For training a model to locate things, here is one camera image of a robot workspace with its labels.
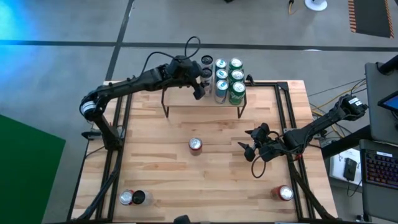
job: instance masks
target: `wooden table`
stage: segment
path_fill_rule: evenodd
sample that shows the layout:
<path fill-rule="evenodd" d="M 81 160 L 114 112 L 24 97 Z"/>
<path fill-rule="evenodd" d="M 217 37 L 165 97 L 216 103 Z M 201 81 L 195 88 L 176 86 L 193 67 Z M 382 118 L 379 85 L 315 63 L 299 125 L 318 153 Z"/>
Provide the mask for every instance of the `wooden table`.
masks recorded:
<path fill-rule="evenodd" d="M 304 82 L 288 83 L 297 126 L 303 127 L 313 119 Z M 192 89 L 182 90 L 192 95 Z M 235 108 L 228 107 L 178 107 L 167 119 L 160 97 L 161 91 L 133 95 L 118 185 L 118 193 L 125 189 L 150 191 L 155 204 L 123 206 L 116 202 L 114 222 L 172 222 L 184 214 L 193 222 L 297 221 L 293 200 L 275 202 L 269 195 L 276 186 L 291 185 L 285 156 L 268 162 L 264 176 L 255 179 L 251 163 L 237 144 L 251 142 L 244 130 L 263 122 L 282 133 L 273 88 L 247 88 L 248 105 L 241 119 L 237 119 Z M 113 119 L 115 106 L 116 100 L 108 104 L 108 121 Z M 287 113 L 285 116 L 290 126 Z M 188 141 L 193 137 L 203 141 L 203 153 L 197 157 L 188 150 Z M 88 152 L 102 144 L 91 142 Z M 82 214 L 98 193 L 105 157 L 106 151 L 102 150 L 86 159 L 72 217 Z M 321 151 L 308 147 L 304 158 L 311 190 L 336 217 Z M 260 173 L 262 166 L 259 160 L 255 172 Z M 300 197 L 307 217 L 303 192 Z M 107 200 L 103 215 L 108 211 Z"/>

